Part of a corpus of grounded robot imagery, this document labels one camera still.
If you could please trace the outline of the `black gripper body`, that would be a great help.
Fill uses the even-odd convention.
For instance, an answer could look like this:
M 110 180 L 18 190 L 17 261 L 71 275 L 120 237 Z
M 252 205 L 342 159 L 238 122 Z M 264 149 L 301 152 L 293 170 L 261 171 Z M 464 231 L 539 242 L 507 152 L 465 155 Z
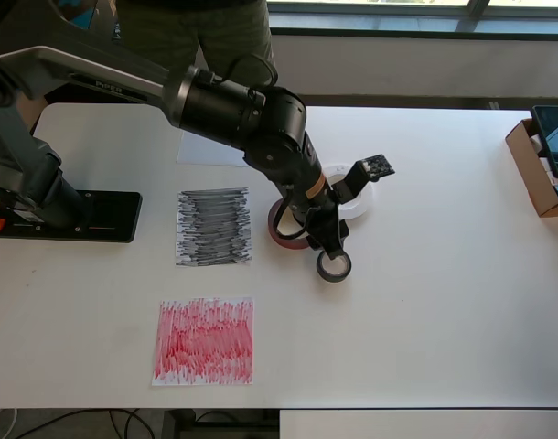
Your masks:
M 295 219 L 305 228 L 306 241 L 313 250 L 342 251 L 349 228 L 339 218 L 339 204 L 333 194 L 293 201 Z

